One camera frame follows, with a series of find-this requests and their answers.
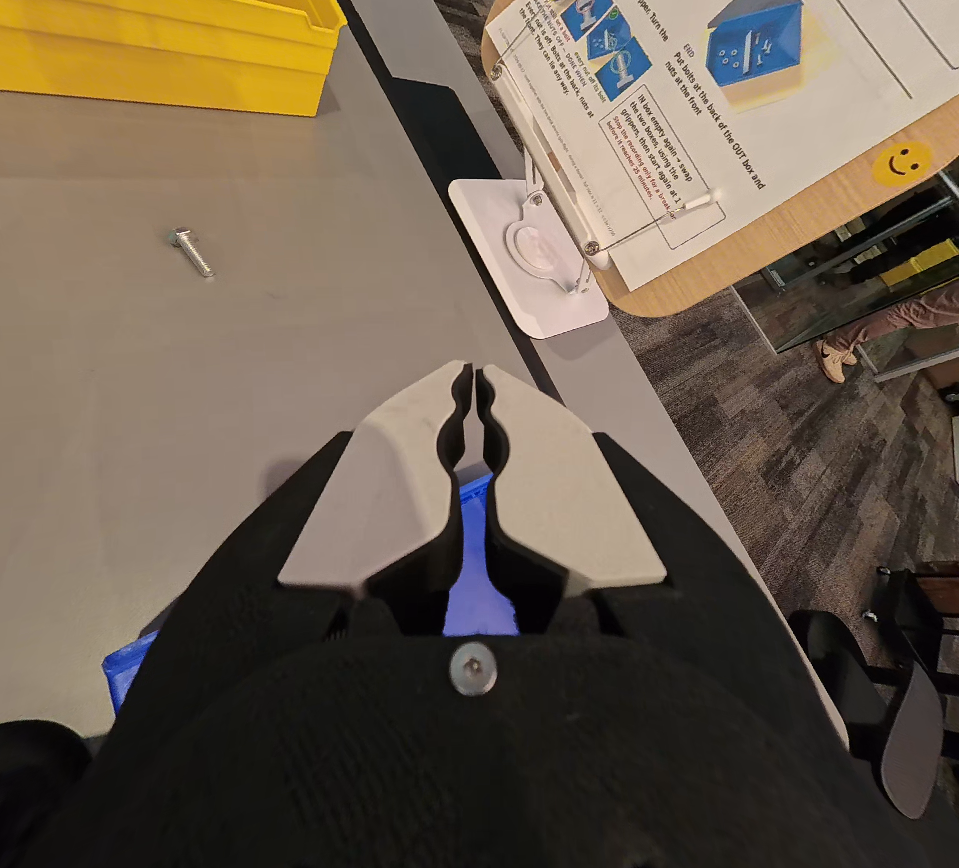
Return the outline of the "yellow parts bin with divider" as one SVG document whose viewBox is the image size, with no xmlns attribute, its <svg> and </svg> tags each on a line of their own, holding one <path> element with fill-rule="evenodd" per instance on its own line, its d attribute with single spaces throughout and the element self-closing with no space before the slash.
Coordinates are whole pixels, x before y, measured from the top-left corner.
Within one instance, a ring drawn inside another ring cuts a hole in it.
<svg viewBox="0 0 959 868">
<path fill-rule="evenodd" d="M 312 117 L 338 0 L 1 0 L 4 91 Z"/>
</svg>

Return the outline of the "white stand base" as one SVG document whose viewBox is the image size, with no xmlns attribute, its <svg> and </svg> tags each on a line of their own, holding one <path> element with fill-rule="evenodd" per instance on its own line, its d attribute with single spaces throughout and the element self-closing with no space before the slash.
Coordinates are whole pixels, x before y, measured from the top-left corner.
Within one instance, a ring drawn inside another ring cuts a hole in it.
<svg viewBox="0 0 959 868">
<path fill-rule="evenodd" d="M 456 179 L 449 196 L 523 334 L 545 340 L 608 319 L 590 264 L 541 182 Z"/>
</svg>

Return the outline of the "yellow smiley sticker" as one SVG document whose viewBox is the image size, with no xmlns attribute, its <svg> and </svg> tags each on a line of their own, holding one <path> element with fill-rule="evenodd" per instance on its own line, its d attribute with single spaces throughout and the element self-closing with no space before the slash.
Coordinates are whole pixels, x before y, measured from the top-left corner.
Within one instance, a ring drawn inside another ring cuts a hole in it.
<svg viewBox="0 0 959 868">
<path fill-rule="evenodd" d="M 872 163 L 873 180 L 884 187 L 907 187 L 932 174 L 929 144 L 906 141 L 882 148 Z"/>
</svg>

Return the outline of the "blue parts bin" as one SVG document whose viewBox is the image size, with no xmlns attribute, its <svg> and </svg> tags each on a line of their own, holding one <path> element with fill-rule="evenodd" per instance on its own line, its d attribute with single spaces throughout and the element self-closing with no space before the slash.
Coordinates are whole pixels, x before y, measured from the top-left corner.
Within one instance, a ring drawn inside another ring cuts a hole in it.
<svg viewBox="0 0 959 868">
<path fill-rule="evenodd" d="M 452 587 L 443 627 L 447 637 L 516 636 L 519 633 L 512 602 L 500 593 L 488 575 L 484 547 L 486 496 L 492 475 L 487 474 L 460 489 L 463 522 L 463 558 L 459 578 Z M 117 649 L 102 661 L 114 713 L 121 709 L 147 652 L 159 634 L 164 617 L 153 632 Z"/>
</svg>

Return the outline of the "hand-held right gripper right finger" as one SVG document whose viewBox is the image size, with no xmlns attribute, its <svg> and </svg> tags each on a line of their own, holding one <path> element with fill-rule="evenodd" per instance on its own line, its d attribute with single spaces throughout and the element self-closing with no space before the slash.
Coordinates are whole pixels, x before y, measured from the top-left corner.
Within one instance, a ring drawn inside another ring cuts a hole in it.
<svg viewBox="0 0 959 868">
<path fill-rule="evenodd" d="M 579 417 L 491 365 L 477 372 L 477 409 L 493 470 L 491 576 L 502 592 L 543 585 L 580 597 L 665 581 L 664 562 Z"/>
</svg>

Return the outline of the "black swivel chair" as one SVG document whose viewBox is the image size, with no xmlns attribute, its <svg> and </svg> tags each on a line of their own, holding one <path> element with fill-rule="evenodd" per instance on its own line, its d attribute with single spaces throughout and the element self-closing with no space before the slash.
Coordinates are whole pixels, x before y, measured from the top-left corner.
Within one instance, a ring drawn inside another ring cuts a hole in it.
<svg viewBox="0 0 959 868">
<path fill-rule="evenodd" d="M 797 611 L 787 623 L 842 719 L 851 752 L 870 764 L 886 800 L 906 819 L 924 818 L 945 736 L 938 694 L 920 663 L 869 665 L 837 616 Z"/>
</svg>

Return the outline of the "steel hex bolt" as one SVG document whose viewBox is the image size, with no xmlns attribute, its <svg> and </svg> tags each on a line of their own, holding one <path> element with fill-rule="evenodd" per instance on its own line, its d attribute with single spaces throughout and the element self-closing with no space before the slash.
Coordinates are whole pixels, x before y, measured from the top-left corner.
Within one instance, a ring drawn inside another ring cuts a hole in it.
<svg viewBox="0 0 959 868">
<path fill-rule="evenodd" d="M 198 249 L 198 237 L 192 229 L 187 227 L 174 229 L 168 235 L 168 242 L 172 247 L 183 252 L 184 256 L 201 277 L 214 277 L 215 272 L 209 264 L 209 261 L 200 253 Z"/>
</svg>

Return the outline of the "black caster frame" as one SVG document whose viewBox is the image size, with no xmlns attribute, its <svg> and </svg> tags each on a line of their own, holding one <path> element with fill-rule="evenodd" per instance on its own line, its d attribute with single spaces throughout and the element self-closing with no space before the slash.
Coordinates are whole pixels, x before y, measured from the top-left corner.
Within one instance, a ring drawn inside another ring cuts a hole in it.
<svg viewBox="0 0 959 868">
<path fill-rule="evenodd" d="M 957 670 L 941 670 L 939 663 L 943 643 L 958 636 L 956 627 L 947 627 L 958 618 L 958 563 L 928 563 L 917 572 L 877 566 L 875 574 L 861 620 L 877 627 L 898 662 L 919 663 L 940 694 L 957 696 Z"/>
</svg>

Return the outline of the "small yellow bin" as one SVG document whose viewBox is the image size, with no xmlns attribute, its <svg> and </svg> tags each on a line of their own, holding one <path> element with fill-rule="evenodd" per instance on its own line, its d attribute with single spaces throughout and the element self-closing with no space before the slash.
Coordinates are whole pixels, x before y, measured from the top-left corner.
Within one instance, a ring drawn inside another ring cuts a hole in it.
<svg viewBox="0 0 959 868">
<path fill-rule="evenodd" d="M 904 282 L 906 279 L 930 271 L 944 262 L 958 256 L 958 248 L 952 239 L 930 247 L 905 262 L 896 265 L 891 270 L 882 273 L 880 278 L 887 287 Z"/>
</svg>

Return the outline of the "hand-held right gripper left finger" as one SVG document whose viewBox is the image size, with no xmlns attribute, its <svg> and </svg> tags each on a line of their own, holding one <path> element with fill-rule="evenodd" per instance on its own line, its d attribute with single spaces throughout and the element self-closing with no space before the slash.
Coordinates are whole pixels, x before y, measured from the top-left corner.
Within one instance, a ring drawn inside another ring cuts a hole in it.
<svg viewBox="0 0 959 868">
<path fill-rule="evenodd" d="M 455 472 L 473 366 L 451 361 L 377 406 L 353 431 L 278 575 L 353 598 L 447 593 L 462 568 Z"/>
</svg>

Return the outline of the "instruction sheet on stand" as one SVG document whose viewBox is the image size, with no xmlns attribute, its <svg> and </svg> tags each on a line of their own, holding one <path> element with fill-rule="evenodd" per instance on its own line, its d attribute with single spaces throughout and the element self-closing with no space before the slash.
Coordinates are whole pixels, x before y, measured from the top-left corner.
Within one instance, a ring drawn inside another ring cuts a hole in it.
<svg viewBox="0 0 959 868">
<path fill-rule="evenodd" d="M 545 179 L 545 188 L 535 189 L 534 194 L 549 198 L 573 242 L 580 246 L 579 235 L 586 231 L 586 222 L 577 209 L 573 192 L 563 181 L 566 176 L 560 167 L 559 155 L 547 145 L 545 135 L 535 126 L 527 99 L 519 94 L 516 83 L 507 78 L 493 40 L 494 17 L 515 1 L 495 0 L 493 4 L 481 43 L 483 68 L 520 134 L 527 168 Z M 833 218 L 854 218 L 868 207 L 889 201 L 893 187 L 883 187 L 873 174 L 882 150 L 916 146 L 929 159 L 920 164 L 917 175 L 906 179 L 905 188 L 938 174 L 957 159 L 957 121 L 958 96 L 954 95 L 899 131 L 889 132 L 886 138 L 851 156 L 843 166 L 810 183 L 728 239 L 719 241 L 705 254 L 697 253 L 641 286 L 626 282 L 614 260 L 605 260 L 597 254 L 597 262 L 586 263 L 586 287 L 602 292 L 611 304 L 641 318 L 664 317 L 685 310 L 759 271 L 766 263 L 812 242 L 832 226 Z"/>
</svg>

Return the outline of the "glass partition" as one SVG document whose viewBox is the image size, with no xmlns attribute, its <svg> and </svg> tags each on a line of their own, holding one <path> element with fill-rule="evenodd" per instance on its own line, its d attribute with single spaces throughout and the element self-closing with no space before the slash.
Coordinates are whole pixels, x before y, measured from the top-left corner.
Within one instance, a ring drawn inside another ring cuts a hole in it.
<svg viewBox="0 0 959 868">
<path fill-rule="evenodd" d="M 880 275 L 952 239 L 958 248 L 958 162 L 734 284 L 779 355 L 811 346 L 870 313 L 957 280 L 958 256 L 892 288 Z"/>
</svg>

